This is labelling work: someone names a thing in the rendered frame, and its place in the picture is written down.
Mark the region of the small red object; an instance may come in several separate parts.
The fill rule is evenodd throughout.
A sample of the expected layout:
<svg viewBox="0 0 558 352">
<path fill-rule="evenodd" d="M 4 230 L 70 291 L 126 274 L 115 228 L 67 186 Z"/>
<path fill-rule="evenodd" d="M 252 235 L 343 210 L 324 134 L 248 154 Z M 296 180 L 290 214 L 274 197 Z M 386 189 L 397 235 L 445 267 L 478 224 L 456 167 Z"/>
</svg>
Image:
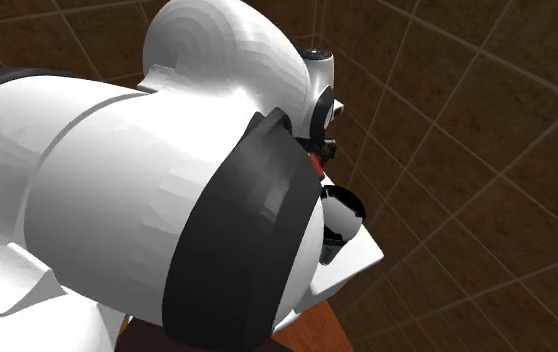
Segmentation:
<svg viewBox="0 0 558 352">
<path fill-rule="evenodd" d="M 314 168 L 314 171 L 316 172 L 317 177 L 320 180 L 323 180 L 325 178 L 325 173 L 324 173 L 324 170 L 321 167 L 316 155 L 313 154 L 313 153 L 309 153 L 309 158 L 310 158 L 310 161 L 311 161 L 312 166 Z"/>
</svg>

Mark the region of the black and white round container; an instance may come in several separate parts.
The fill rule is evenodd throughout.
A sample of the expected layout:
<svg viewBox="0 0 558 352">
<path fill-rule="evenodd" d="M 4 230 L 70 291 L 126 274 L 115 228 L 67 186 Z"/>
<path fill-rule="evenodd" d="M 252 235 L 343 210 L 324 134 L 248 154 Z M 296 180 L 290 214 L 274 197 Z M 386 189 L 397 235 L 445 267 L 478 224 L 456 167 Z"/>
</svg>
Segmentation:
<svg viewBox="0 0 558 352">
<path fill-rule="evenodd" d="M 358 233 L 366 218 L 359 197 L 337 185 L 324 185 L 321 192 L 324 238 L 319 263 L 329 265 L 339 251 Z"/>
</svg>

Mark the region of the dark robot stand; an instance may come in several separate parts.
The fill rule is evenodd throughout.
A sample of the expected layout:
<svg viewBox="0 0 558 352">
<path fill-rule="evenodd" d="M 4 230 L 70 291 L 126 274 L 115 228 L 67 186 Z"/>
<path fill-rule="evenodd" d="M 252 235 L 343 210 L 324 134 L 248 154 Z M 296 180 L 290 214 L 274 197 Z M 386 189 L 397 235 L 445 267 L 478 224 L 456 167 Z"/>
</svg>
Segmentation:
<svg viewBox="0 0 558 352">
<path fill-rule="evenodd" d="M 248 351 L 220 351 L 178 343 L 161 326 L 132 318 L 120 334 L 114 352 L 294 352 L 281 343 L 268 339 Z"/>
</svg>

